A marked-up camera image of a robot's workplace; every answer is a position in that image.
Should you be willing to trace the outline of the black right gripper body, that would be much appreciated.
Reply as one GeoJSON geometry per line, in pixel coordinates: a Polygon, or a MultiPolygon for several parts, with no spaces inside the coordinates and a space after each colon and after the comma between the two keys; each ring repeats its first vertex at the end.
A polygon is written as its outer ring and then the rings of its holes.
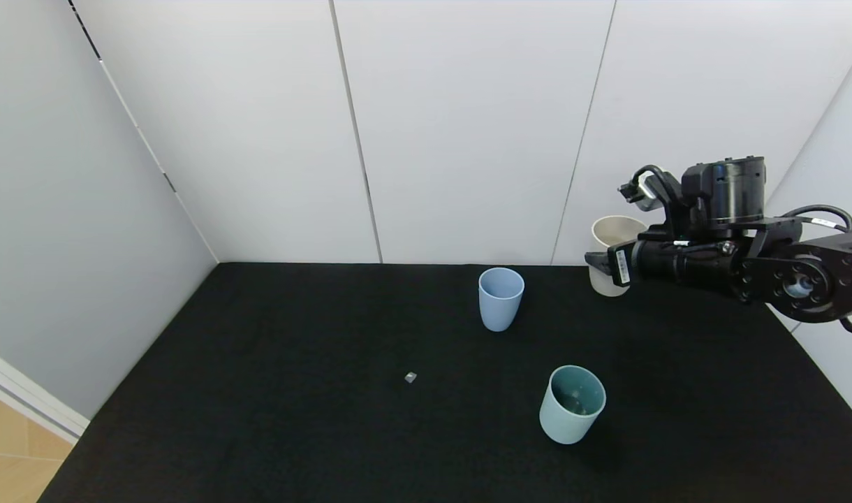
{"type": "Polygon", "coordinates": [[[682,276],[682,249],[674,242],[636,240],[607,249],[609,275],[620,287],[636,282],[678,283],[682,276]]]}

